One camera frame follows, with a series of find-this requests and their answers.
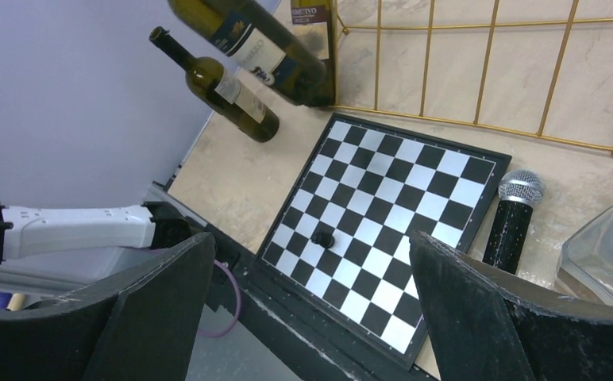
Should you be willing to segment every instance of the bottle label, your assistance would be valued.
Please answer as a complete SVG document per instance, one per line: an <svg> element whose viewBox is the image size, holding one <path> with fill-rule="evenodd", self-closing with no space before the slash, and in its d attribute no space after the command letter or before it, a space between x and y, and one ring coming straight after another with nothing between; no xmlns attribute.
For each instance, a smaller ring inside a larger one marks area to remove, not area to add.
<svg viewBox="0 0 613 381"><path fill-rule="evenodd" d="M215 87L215 92L220 94L227 102L239 106L256 122L262 123L264 120L267 107L227 69L225 69L220 83Z"/></svg>
<svg viewBox="0 0 613 381"><path fill-rule="evenodd" d="M209 42L267 86L279 86L297 66L281 48L238 12L229 12Z"/></svg>
<svg viewBox="0 0 613 381"><path fill-rule="evenodd" d="M295 7L292 12L293 34L306 50L327 60L330 57L330 41L328 38L328 20L330 12L326 6Z"/></svg>

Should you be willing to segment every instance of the white square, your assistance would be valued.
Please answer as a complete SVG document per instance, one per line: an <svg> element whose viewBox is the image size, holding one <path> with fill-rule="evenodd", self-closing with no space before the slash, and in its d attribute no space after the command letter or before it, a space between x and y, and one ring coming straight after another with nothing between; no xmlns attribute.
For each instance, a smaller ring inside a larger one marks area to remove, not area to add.
<svg viewBox="0 0 613 381"><path fill-rule="evenodd" d="M395 253L393 254L393 258L396 258L400 262L404 264L410 263L410 238L408 236L403 236L398 244L398 247L395 249Z"/></svg>
<svg viewBox="0 0 613 381"><path fill-rule="evenodd" d="M376 197L393 204L395 200L398 199L398 195L402 189L403 184L400 181L384 177L384 179L381 180L381 184L379 184L379 189L376 190Z"/></svg>
<svg viewBox="0 0 613 381"><path fill-rule="evenodd" d="M426 216L431 220L438 221L442 216L442 212L447 206L449 200L437 194L426 192L421 198L421 202L418 204L416 210L417 213L422 216Z"/></svg>
<svg viewBox="0 0 613 381"><path fill-rule="evenodd" d="M355 189L358 188L358 184L360 184L364 174L364 169L360 169L355 165L349 165L346 167L346 171L344 171L344 175L342 175L339 182Z"/></svg>
<svg viewBox="0 0 613 381"><path fill-rule="evenodd" d="M316 194L323 197L326 200L332 198L334 191L337 189L338 183L332 179L324 177L321 179L321 183L316 188Z"/></svg>
<svg viewBox="0 0 613 381"><path fill-rule="evenodd" d="M380 133L379 131L373 131L371 129L367 130L363 140L360 141L360 146L362 148L367 148L370 151L376 152L376 149L381 144L381 141L384 139L385 133Z"/></svg>
<svg viewBox="0 0 613 381"><path fill-rule="evenodd" d="M346 254L346 249L349 248L349 245L353 240L353 237L337 229L335 229L334 233L332 233L332 237L334 238L334 245L332 245L330 251L338 256L344 256L344 254Z"/></svg>
<svg viewBox="0 0 613 381"><path fill-rule="evenodd" d="M391 316L391 320L386 324L384 333L381 334L381 340L397 349L398 352L405 353L407 347L410 346L415 330L416 327L412 327L397 317Z"/></svg>
<svg viewBox="0 0 613 381"><path fill-rule="evenodd" d="M449 225L438 222L438 224L435 225L435 229L433 229L431 236L453 248L456 248L458 241L461 239L461 234L463 234L462 230L455 229Z"/></svg>
<svg viewBox="0 0 613 381"><path fill-rule="evenodd" d="M297 265L297 261L299 258L288 251L284 251L281 257L279 258L279 262L276 263L276 269L283 272L285 275L290 276L292 271L295 270L295 266Z"/></svg>
<svg viewBox="0 0 613 381"><path fill-rule="evenodd" d="M484 184L475 183L467 179L458 179L456 186L449 196L455 202L474 208L484 192Z"/></svg>
<svg viewBox="0 0 613 381"><path fill-rule="evenodd" d="M309 171L324 176L326 175L328 168L330 168L330 164L332 164L332 159L327 156L317 155L316 159L314 159L314 162L311 164Z"/></svg>
<svg viewBox="0 0 613 381"><path fill-rule="evenodd" d="M292 202L290 203L290 206L292 206L293 208L299 210L300 212L303 212L305 210L307 210L307 207L309 206L309 204L311 203L311 199L314 196L302 189L297 190L297 192L295 193L295 197L292 199Z"/></svg>
<svg viewBox="0 0 613 381"><path fill-rule="evenodd" d="M392 258L393 257L382 252L378 248L372 248L363 263L363 269L367 270L372 275L383 278L384 274L386 274L388 265L391 264Z"/></svg>
<svg viewBox="0 0 613 381"><path fill-rule="evenodd" d="M402 290L381 279L379 286L376 287L376 291L374 291L372 296L372 303L378 305L389 314L393 314L402 296Z"/></svg>
<svg viewBox="0 0 613 381"><path fill-rule="evenodd" d="M303 214L299 219L299 223L295 227L295 231L309 238L314 234L316 225L318 225L318 220L315 217L310 216L309 214Z"/></svg>
<svg viewBox="0 0 613 381"><path fill-rule="evenodd" d="M299 258L304 262L307 262L313 267L316 267L318 261L321 260L323 256L323 248L317 244L312 243L311 241L306 243L304 250L299 254Z"/></svg>
<svg viewBox="0 0 613 381"><path fill-rule="evenodd" d="M339 221L341 221L341 216L344 215L344 212L345 210L341 206L329 203L321 216L321 221L332 227L337 227L337 225L339 225Z"/></svg>
<svg viewBox="0 0 613 381"><path fill-rule="evenodd" d="M334 272L333 278L344 286L351 288L353 283L356 282L358 273L360 273L360 266L347 259L342 259Z"/></svg>
<svg viewBox="0 0 613 381"><path fill-rule="evenodd" d="M403 139L403 143L398 148L398 152L395 157L401 160L409 161L410 163L416 163L418 154L421 153L423 143L417 141Z"/></svg>
<svg viewBox="0 0 613 381"><path fill-rule="evenodd" d="M405 292L418 299L418 292L416 291L416 282L414 281L413 275L410 277L410 280L405 286Z"/></svg>
<svg viewBox="0 0 613 381"><path fill-rule="evenodd" d="M286 225L279 225L274 232L274 237L272 237L272 242L279 245L282 248L286 248L287 243L290 242L292 238L292 234L295 231L293 229L288 228Z"/></svg>
<svg viewBox="0 0 613 381"><path fill-rule="evenodd" d="M374 156L372 156L372 160L370 160L370 164L368 164L368 171L385 176L391 163L393 163L393 158L391 156L375 152Z"/></svg>
<svg viewBox="0 0 613 381"><path fill-rule="evenodd" d="M306 282L306 288L307 290L311 291L312 294L322 298L327 290L327 287L330 285L330 280L332 280L332 278L316 268L314 269L314 272L311 273L309 281Z"/></svg>
<svg viewBox="0 0 613 381"><path fill-rule="evenodd" d="M405 183L413 186L414 188L418 188L422 191L425 191L426 189L428 189L428 186L430 185L430 180L433 179L434 175L434 169L430 169L422 165L414 165L410 171L410 174L407 176L407 180L405 180Z"/></svg>
<svg viewBox="0 0 613 381"><path fill-rule="evenodd" d="M464 153L445 151L445 155L438 165L438 171L448 175L461 176L469 158L470 156Z"/></svg>
<svg viewBox="0 0 613 381"><path fill-rule="evenodd" d="M360 222L358 230L356 230L353 237L372 246L376 241L376 238L379 236L380 231L381 225L372 220L368 220L367 218L363 218L363 221Z"/></svg>
<svg viewBox="0 0 613 381"><path fill-rule="evenodd" d="M407 228L410 226L410 222L414 217L414 212L409 209L405 209L400 205L394 204L391 208L391 212L388 213L384 225L391 229L397 230L404 234Z"/></svg>
<svg viewBox="0 0 613 381"><path fill-rule="evenodd" d="M369 206L370 204L372 204L373 199L374 196L372 196L371 194L367 194L362 190L356 189L353 192L351 201L349 201L349 204L346 206L346 209L352 210L360 214L361 216L364 216L368 212Z"/></svg>
<svg viewBox="0 0 613 381"><path fill-rule="evenodd" d="M350 129L350 124L344 123L343 121L335 121L334 125L332 125L332 129L328 133L328 137L335 140L344 140Z"/></svg>
<svg viewBox="0 0 613 381"><path fill-rule="evenodd" d="M356 154L358 147L349 143L342 143L337 149L337 153L334 154L334 159L339 160L342 163L351 163L353 155Z"/></svg>
<svg viewBox="0 0 613 381"><path fill-rule="evenodd" d="M369 300L360 296L356 291L349 291L340 311L349 319L360 324L365 312L367 312Z"/></svg>

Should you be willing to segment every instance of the black chess piece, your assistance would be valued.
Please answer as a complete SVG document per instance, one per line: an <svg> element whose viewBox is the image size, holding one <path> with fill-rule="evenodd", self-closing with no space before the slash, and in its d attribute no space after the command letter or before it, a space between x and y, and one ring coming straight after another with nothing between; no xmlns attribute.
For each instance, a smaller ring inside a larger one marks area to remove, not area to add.
<svg viewBox="0 0 613 381"><path fill-rule="evenodd" d="M319 244L322 248L331 248L334 245L334 237L326 232L316 232L311 236L311 242Z"/></svg>

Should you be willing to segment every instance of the microphone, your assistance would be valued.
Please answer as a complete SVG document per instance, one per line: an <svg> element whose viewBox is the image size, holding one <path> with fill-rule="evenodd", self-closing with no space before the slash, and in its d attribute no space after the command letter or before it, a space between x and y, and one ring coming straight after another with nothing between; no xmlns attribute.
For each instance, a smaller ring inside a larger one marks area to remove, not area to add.
<svg viewBox="0 0 613 381"><path fill-rule="evenodd" d="M482 261L511 274L517 272L531 214L545 192L538 175L526 169L510 171L500 181L500 202Z"/></svg>

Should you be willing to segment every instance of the black microphone handle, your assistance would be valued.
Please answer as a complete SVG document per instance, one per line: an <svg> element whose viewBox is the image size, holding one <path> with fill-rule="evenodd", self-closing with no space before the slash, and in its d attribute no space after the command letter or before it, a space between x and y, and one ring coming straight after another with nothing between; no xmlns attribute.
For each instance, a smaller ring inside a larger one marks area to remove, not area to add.
<svg viewBox="0 0 613 381"><path fill-rule="evenodd" d="M534 208L521 202L499 202L482 261L511 274L516 273L533 212Z"/></svg>

